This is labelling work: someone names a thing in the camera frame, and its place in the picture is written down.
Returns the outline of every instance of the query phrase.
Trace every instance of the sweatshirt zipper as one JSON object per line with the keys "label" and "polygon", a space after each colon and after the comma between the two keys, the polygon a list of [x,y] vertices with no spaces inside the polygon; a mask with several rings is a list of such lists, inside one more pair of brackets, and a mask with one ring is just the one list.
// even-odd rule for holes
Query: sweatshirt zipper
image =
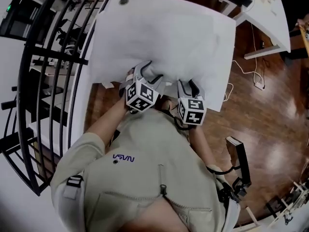
{"label": "sweatshirt zipper", "polygon": [[129,195],[125,195],[119,192],[115,192],[115,191],[105,191],[105,194],[108,195],[113,195],[113,196],[118,196],[121,198],[127,198],[127,199],[131,199],[131,200],[136,200],[136,201],[142,201],[142,200],[156,200],[158,197],[160,197],[161,195],[155,196],[155,197],[134,197],[134,196],[129,196]]}
{"label": "sweatshirt zipper", "polygon": [[191,206],[185,206],[181,205],[179,203],[174,202],[167,196],[167,186],[165,182],[165,167],[162,164],[159,164],[159,172],[160,172],[160,194],[168,200],[171,204],[174,206],[177,206],[179,208],[185,208],[185,209],[191,209],[191,210],[207,210],[207,211],[212,211],[212,209],[208,207],[191,207]]}

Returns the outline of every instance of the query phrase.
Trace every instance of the black metal railing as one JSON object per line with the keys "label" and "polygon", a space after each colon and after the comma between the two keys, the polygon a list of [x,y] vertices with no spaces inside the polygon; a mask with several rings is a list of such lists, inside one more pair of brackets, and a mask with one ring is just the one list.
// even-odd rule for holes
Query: black metal railing
{"label": "black metal railing", "polygon": [[[83,25],[81,26],[81,30],[77,36],[75,41],[75,45],[73,47],[73,52],[67,54],[65,52],[66,47],[70,41],[70,34],[73,30],[73,27],[78,19],[80,12],[82,11],[84,5],[87,3],[88,0],[82,0],[79,4],[79,7],[76,8],[75,14],[73,19],[70,22],[69,29],[64,37],[64,41],[62,42],[62,47],[59,52],[53,51],[52,46],[55,41],[55,37],[57,35],[57,31],[59,29],[59,25],[64,18],[67,9],[73,2],[73,0],[67,0],[63,9],[59,13],[55,26],[50,29],[51,35],[47,44],[47,47],[40,48],[36,46],[36,41],[41,31],[41,27],[44,22],[44,15],[51,9],[55,0],[45,0],[44,4],[39,9],[32,26],[28,33],[28,38],[25,43],[25,49],[23,52],[19,76],[18,76],[18,86],[17,86],[17,95],[16,95],[16,104],[14,101],[12,104],[15,104],[17,107],[17,112],[15,113],[15,117],[13,120],[13,130],[11,135],[7,135],[9,123],[12,121],[12,112],[14,107],[10,109],[9,117],[7,120],[7,125],[5,129],[4,138],[0,139],[0,144],[5,145],[5,147],[1,147],[1,151],[4,154],[7,161],[10,165],[14,168],[16,173],[22,178],[22,180],[30,187],[38,196],[40,193],[49,185],[51,178],[56,170],[57,162],[63,156],[63,131],[64,126],[67,125],[67,132],[68,132],[68,148],[71,145],[71,131],[72,131],[72,116],[74,112],[74,105],[75,105],[75,97],[77,92],[77,84],[79,82],[79,78],[81,75],[83,65],[87,65],[88,61],[85,59],[90,41],[92,39],[94,33],[94,26],[91,27],[91,30],[88,32],[88,36],[84,42],[83,51],[81,55],[78,53],[79,43],[82,40],[82,35],[85,31],[86,26],[88,25],[89,19],[91,15],[94,13],[96,6],[99,1],[103,2],[102,6],[99,11],[101,12],[106,7],[109,0],[94,0],[92,2],[92,7],[89,9],[87,16],[84,19]],[[42,68],[39,74],[38,86],[37,89],[33,92],[33,96],[36,96],[36,104],[34,117],[31,118],[31,121],[36,121],[36,134],[34,136],[34,131],[27,127],[26,122],[26,109],[28,107],[28,100],[29,97],[29,71],[30,71],[30,64],[32,61],[33,56],[40,56],[43,57]],[[53,79],[53,84],[51,86],[51,102],[49,107],[45,107],[42,109],[43,101],[42,98],[45,97],[44,93],[42,92],[44,88],[44,77],[46,68],[48,65],[49,58],[56,58],[57,65],[55,67],[55,74]],[[67,69],[67,74],[65,77],[65,83],[63,88],[62,94],[62,103],[60,109],[60,119],[59,119],[59,155],[54,152],[54,120],[55,120],[55,96],[57,93],[57,82],[58,77],[61,69],[61,64],[63,61],[69,63],[69,67]],[[77,68],[77,72],[75,74],[75,83],[73,86],[73,91],[71,94],[71,105],[68,117],[68,123],[66,122],[66,115],[65,115],[65,103],[67,100],[67,92],[69,89],[69,81],[72,72],[72,68],[74,64],[79,64]],[[42,143],[42,135],[41,135],[41,119],[42,118],[49,118],[49,145],[44,145]],[[15,132],[16,121],[18,122],[18,132]],[[26,173],[24,173],[16,164],[13,159],[10,157],[11,154],[16,154],[18,159],[24,164],[26,168]],[[33,165],[37,165],[38,172],[34,170]]]}

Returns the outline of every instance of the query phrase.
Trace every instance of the white wall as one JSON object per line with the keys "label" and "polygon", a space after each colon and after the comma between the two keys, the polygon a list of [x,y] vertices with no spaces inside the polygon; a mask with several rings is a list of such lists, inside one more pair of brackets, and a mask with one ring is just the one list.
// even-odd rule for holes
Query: white wall
{"label": "white wall", "polygon": [[[12,158],[24,172],[22,162],[14,154]],[[50,187],[38,197],[19,178],[2,154],[0,222],[1,232],[66,232],[54,211]]]}
{"label": "white wall", "polygon": [[[0,0],[0,21],[11,1]],[[7,102],[15,97],[16,92],[11,92],[11,86],[17,85],[24,44],[24,41],[0,37],[0,102]],[[8,113],[8,110],[0,111],[0,138],[3,137]],[[38,197],[24,184],[2,154],[0,154],[0,231],[65,231],[52,207],[50,188]]]}
{"label": "white wall", "polygon": [[[12,0],[0,0],[0,21]],[[21,57],[25,41],[0,37],[0,103],[14,99],[16,92],[11,87],[17,85]],[[9,110],[0,109],[0,138],[2,138]]]}

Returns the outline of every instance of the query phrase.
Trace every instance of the white towel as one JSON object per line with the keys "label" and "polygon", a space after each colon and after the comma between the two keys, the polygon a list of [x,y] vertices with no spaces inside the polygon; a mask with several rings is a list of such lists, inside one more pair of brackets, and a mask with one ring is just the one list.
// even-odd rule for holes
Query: white towel
{"label": "white towel", "polygon": [[[129,0],[127,5],[119,5],[118,0],[112,0],[107,11],[97,17],[89,63],[92,81],[124,81],[130,68],[152,60],[147,73],[163,74],[164,81],[174,83],[166,87],[165,94],[177,97],[176,81],[193,79],[204,88],[207,106],[219,111],[231,66],[235,28],[231,30],[234,35],[227,39],[226,32],[214,28],[220,18],[225,19],[215,11],[196,4],[198,10],[175,6],[178,2],[182,7],[192,6],[183,0],[172,0],[170,6],[171,0],[143,1]],[[201,13],[200,7],[208,13]],[[225,55],[221,52],[227,47],[228,61],[222,60]]]}

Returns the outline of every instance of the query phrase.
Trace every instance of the black cable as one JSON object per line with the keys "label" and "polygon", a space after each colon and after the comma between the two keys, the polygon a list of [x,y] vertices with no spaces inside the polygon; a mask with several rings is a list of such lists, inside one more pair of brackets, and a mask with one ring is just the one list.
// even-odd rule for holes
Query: black cable
{"label": "black cable", "polygon": [[178,108],[179,104],[177,104],[177,106],[175,106],[171,111],[173,111],[174,109]]}
{"label": "black cable", "polygon": [[215,171],[209,167],[206,166],[206,168],[208,169],[209,172],[211,172],[212,174],[216,174],[216,175],[224,175],[224,174],[228,174],[230,172],[232,172],[233,170],[237,170],[237,169],[240,169],[240,166],[238,167],[231,167],[229,170],[227,171],[224,171],[224,172],[219,172],[219,171]]}
{"label": "black cable", "polygon": [[188,131],[188,130],[191,130],[191,129],[193,129],[193,128],[195,128],[196,126],[195,125],[188,125],[188,127],[182,127],[182,125],[183,125],[183,123],[182,123],[182,121],[180,120],[180,118],[178,118],[178,117],[174,117],[174,123],[175,123],[175,125],[176,125],[176,127],[179,129],[179,130],[181,130],[181,131]]}
{"label": "black cable", "polygon": [[[72,22],[72,21],[70,21],[69,19],[67,19],[69,22]],[[74,23],[76,26],[78,26],[76,23]],[[78,26],[79,28],[81,28],[81,26]]]}

